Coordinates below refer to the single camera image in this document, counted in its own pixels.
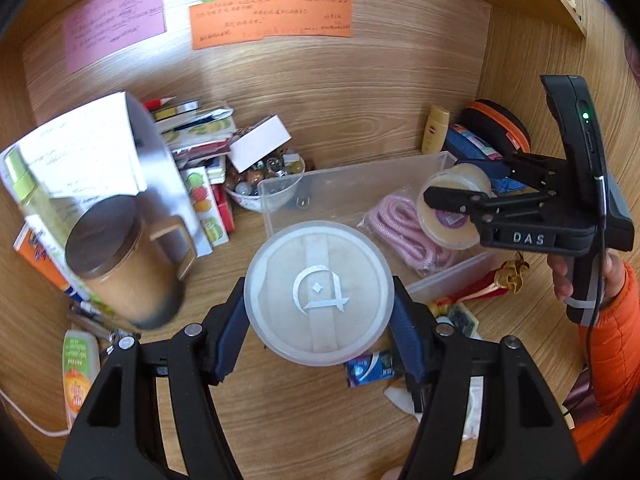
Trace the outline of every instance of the hand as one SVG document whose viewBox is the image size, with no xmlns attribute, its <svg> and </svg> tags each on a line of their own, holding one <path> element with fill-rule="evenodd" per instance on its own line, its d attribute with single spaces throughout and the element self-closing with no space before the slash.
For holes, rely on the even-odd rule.
<svg viewBox="0 0 640 480">
<path fill-rule="evenodd" d="M 550 254 L 546 258 L 546 262 L 554 276 L 554 292 L 556 298 L 560 301 L 564 301 L 574 293 L 574 286 L 566 278 L 567 271 L 569 270 L 566 261 L 562 256 L 557 254 Z M 622 287 L 625 286 L 625 266 L 622 264 L 622 260 L 618 256 L 618 253 L 613 250 L 607 252 L 607 256 L 604 260 L 604 299 L 610 300 L 615 298 Z"/>
</svg>

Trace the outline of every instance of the device handle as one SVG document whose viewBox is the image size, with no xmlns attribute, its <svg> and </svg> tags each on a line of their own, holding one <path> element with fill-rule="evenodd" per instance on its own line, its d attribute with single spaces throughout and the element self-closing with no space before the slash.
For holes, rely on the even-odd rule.
<svg viewBox="0 0 640 480">
<path fill-rule="evenodd" d="M 568 271 L 567 278 L 574 286 L 574 293 L 566 298 L 566 314 L 572 322 L 582 326 L 589 326 L 593 316 L 597 316 L 596 306 L 602 301 L 604 295 L 604 283 L 598 293 L 598 278 L 600 276 L 600 250 L 591 248 L 585 256 L 578 258 L 565 258 Z"/>
</svg>

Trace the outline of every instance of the red pencil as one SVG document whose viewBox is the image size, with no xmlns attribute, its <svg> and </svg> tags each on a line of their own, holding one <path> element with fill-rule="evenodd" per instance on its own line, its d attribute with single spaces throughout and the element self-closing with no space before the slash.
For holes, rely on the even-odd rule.
<svg viewBox="0 0 640 480">
<path fill-rule="evenodd" d="M 154 110 L 158 110 L 159 108 L 162 108 L 171 99 L 175 99 L 175 97 L 163 97 L 162 99 L 152 99 L 151 101 L 147 101 L 145 103 L 145 108 L 150 112 L 153 112 Z"/>
</svg>

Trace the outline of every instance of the orange sticky note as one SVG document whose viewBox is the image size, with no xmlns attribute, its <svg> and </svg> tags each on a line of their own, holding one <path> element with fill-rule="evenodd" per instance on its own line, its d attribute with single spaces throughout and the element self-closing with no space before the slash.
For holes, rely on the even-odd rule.
<svg viewBox="0 0 640 480">
<path fill-rule="evenodd" d="M 265 36 L 350 38 L 353 0 L 217 0 L 189 8 L 193 48 Z"/>
</svg>

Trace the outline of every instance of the brown mug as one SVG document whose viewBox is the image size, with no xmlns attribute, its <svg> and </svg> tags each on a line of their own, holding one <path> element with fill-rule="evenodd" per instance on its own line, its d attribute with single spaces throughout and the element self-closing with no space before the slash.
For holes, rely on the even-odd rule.
<svg viewBox="0 0 640 480">
<path fill-rule="evenodd" d="M 174 231 L 188 246 L 177 265 L 158 243 L 158 238 Z M 196 251 L 180 216 L 149 225 L 132 196 L 116 195 L 82 215 L 66 242 L 65 258 L 104 304 L 133 325 L 151 329 L 169 322 L 180 309 L 182 279 Z"/>
</svg>

